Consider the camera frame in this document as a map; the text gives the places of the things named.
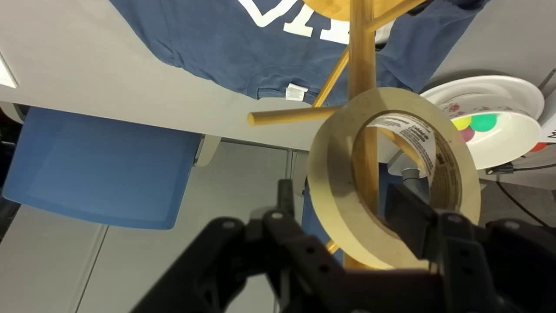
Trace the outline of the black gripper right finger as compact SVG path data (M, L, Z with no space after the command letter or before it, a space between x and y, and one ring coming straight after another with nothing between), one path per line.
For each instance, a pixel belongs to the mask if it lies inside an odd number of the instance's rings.
M426 273L400 289L411 313L556 313L556 235L522 219L473 224L404 184L386 191L386 224Z

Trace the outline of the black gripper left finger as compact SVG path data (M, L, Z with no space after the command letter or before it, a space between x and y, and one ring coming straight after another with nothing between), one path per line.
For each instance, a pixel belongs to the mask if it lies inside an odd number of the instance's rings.
M336 259L294 219L291 179L247 223L213 219L133 313L227 313L254 277L270 282L280 313L348 313Z

